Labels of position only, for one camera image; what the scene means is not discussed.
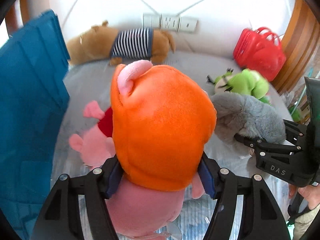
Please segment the person's right hand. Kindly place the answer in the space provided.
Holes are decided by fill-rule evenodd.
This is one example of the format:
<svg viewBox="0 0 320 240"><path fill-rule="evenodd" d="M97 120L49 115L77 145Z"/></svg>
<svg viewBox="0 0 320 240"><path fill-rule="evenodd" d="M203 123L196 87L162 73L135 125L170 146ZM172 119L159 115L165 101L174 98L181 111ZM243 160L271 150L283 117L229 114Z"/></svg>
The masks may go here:
<svg viewBox="0 0 320 240"><path fill-rule="evenodd" d="M320 203L320 185L308 185L306 187L296 187L289 184L289 198L291 199L298 192L308 202L310 210L316 208Z"/></svg>

